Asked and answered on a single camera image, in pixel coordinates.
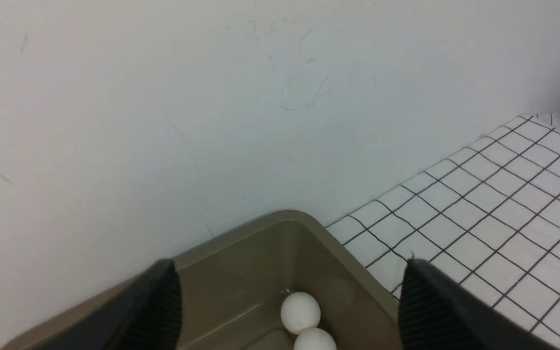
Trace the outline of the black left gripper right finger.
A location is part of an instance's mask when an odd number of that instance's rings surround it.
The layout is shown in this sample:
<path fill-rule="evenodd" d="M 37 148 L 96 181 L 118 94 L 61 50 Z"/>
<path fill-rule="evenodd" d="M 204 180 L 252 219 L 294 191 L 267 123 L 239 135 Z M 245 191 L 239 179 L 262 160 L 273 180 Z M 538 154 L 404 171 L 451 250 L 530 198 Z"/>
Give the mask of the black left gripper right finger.
<path fill-rule="evenodd" d="M 405 350 L 552 350 L 424 259 L 407 261 L 398 326 Z"/>

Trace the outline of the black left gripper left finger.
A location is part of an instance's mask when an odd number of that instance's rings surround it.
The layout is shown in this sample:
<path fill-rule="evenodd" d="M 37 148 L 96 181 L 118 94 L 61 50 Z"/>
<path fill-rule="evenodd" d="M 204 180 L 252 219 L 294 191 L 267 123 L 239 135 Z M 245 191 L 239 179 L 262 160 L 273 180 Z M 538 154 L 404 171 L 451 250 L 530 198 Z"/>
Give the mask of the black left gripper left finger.
<path fill-rule="evenodd" d="M 175 350 L 183 322 L 180 278 L 162 259 L 102 307 L 39 350 Z"/>

